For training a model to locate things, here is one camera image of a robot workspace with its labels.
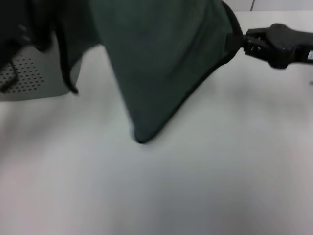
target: hole pattern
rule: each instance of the hole pattern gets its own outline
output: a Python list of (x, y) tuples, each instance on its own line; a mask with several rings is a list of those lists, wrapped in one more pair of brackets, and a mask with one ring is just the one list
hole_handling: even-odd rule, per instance
[[(30, 94), (37, 91), (44, 83), (44, 79), (32, 59), (21, 54), (13, 62), (18, 72), (19, 81), (6, 94)], [(0, 71), (0, 86), (12, 76), (13, 69), (10, 65)]]

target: white table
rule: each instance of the white table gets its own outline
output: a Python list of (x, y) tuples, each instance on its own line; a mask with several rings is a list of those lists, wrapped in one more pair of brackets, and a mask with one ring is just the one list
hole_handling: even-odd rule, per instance
[[(313, 12), (237, 16), (313, 31)], [(79, 97), (0, 104), (0, 234), (311, 235), (311, 80), (241, 51), (144, 146), (94, 49)]]

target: dark green cloth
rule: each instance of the dark green cloth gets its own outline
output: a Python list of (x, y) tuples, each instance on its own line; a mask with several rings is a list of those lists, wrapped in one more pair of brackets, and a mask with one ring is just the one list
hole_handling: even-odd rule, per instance
[(61, 19), (70, 64), (105, 46), (134, 137), (146, 143), (234, 56), (225, 51), (226, 37), (241, 30), (225, 7), (220, 0), (68, 0)]

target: black cable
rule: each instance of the black cable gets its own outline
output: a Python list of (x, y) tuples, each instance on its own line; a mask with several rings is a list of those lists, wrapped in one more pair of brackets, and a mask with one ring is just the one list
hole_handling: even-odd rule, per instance
[(55, 21), (55, 34), (59, 43), (60, 65), (62, 70), (63, 82), (71, 92), (73, 92), (74, 94), (78, 94), (78, 89), (72, 83), (70, 78), (70, 67), (68, 65), (68, 51), (65, 34), (63, 26), (58, 20)]
[(19, 80), (18, 72), (16, 70), (16, 67), (15, 67), (13, 61), (10, 61), (9, 65), (13, 69), (13, 77), (0, 87), (1, 93), (6, 93), (8, 91), (8, 89), (10, 89), (12, 86), (14, 86)]

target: gray perforated object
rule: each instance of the gray perforated object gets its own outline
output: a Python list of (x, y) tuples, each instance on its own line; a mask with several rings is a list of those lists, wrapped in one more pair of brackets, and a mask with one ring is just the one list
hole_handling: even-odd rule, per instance
[[(69, 92), (63, 84), (57, 42), (46, 53), (34, 47), (25, 48), (17, 55), (13, 63), (17, 69), (19, 81), (5, 94), (0, 94), (0, 101), (19, 101), (65, 95)], [(73, 84), (76, 84), (80, 62), (71, 72)], [(13, 69), (7, 66), (0, 72), (0, 85), (12, 78)]]

